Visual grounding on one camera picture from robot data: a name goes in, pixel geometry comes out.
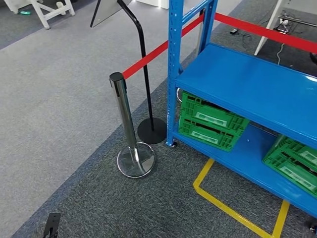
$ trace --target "stanchion base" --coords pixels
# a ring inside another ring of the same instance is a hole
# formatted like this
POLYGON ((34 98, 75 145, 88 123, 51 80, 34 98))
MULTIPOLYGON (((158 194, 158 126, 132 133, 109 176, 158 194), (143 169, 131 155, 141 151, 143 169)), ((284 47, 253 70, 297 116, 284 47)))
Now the stanchion base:
POLYGON ((117 158, 118 168, 129 178, 140 178, 147 175, 155 161, 154 150, 146 143, 137 142, 140 163, 132 160, 128 146, 120 151, 117 158))

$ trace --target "shelf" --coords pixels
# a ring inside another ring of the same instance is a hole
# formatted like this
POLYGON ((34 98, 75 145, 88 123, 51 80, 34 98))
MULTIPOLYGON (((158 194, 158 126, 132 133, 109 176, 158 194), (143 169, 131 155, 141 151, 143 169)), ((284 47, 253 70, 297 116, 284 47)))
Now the shelf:
POLYGON ((228 153, 180 135, 177 130, 178 124, 174 127, 173 135, 179 140, 313 217, 317 217, 315 206, 317 199, 262 163, 262 158, 274 143, 275 137, 272 135, 248 125, 236 145, 228 153))
POLYGON ((317 149, 317 78, 214 44, 176 86, 317 149))

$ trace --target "yellow floor marking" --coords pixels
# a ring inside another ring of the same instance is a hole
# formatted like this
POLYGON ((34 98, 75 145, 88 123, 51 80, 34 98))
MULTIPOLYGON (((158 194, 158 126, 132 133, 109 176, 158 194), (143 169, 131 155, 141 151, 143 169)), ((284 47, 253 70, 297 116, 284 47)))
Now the yellow floor marking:
POLYGON ((281 236, 282 230, 283 229, 284 223, 285 222, 286 216, 288 212, 289 203, 283 200, 281 205, 281 209, 279 212, 279 215, 276 219, 275 226, 274 227, 273 238, 279 238, 281 236))
POLYGON ((197 178, 193 182, 192 186, 195 188, 195 190, 202 196, 203 198, 214 204, 214 206, 249 228, 250 230, 262 237, 262 238, 279 238, 281 236, 282 230, 283 228, 283 225, 286 219, 287 213, 288 211, 289 203, 286 201, 283 201, 281 205, 281 209, 276 219, 275 226, 274 227, 273 234, 270 235, 220 201, 218 199, 211 196, 211 194, 200 188, 200 184, 202 182, 202 180, 207 175, 207 173, 211 168, 211 166, 214 164, 214 160, 213 159, 208 159, 207 163, 202 168, 202 170, 197 176, 197 178))

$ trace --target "green plastic crate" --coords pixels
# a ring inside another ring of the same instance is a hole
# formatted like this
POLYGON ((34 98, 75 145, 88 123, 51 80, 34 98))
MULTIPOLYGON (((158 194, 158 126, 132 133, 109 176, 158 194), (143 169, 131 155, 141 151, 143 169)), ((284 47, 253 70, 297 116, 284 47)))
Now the green plastic crate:
POLYGON ((277 148, 317 172, 317 150, 284 135, 279 136, 273 145, 273 149, 277 148))
POLYGON ((200 142, 219 149, 230 151, 238 141, 239 136, 232 135, 191 120, 190 117, 180 117, 178 132, 200 142))
POLYGON ((233 135, 242 135, 249 123, 248 119, 187 92, 183 92, 180 115, 233 135))
POLYGON ((281 149, 268 153, 263 162, 317 198, 317 173, 281 149))

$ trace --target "blue shelving unit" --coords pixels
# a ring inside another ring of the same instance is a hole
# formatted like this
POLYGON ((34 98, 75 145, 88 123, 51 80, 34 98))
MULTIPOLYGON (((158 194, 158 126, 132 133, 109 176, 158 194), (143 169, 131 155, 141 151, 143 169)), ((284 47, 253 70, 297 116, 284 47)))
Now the blue shelving unit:
POLYGON ((262 163, 274 136, 248 126, 229 153, 180 135, 175 123, 177 87, 317 149, 317 78, 211 44, 217 0, 205 0, 183 16, 183 0, 170 0, 168 138, 215 159, 317 218, 317 199, 262 163), (199 54, 180 75, 182 26, 205 9, 199 54))

